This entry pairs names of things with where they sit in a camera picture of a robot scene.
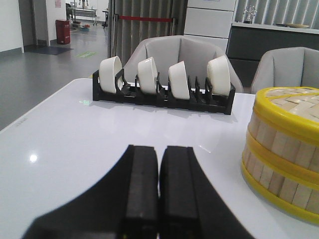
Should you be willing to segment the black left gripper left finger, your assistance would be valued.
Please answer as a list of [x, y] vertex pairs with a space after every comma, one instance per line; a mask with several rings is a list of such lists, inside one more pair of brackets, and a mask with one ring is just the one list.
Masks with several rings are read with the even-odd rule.
[[158, 161], [152, 147], [129, 145], [113, 168], [67, 204], [36, 218], [25, 239], [155, 239]]

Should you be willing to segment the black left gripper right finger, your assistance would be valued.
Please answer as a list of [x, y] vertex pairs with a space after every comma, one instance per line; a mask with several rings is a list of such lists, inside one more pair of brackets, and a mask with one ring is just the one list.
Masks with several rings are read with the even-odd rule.
[[167, 147], [159, 188], [160, 238], [252, 238], [209, 182], [193, 148]]

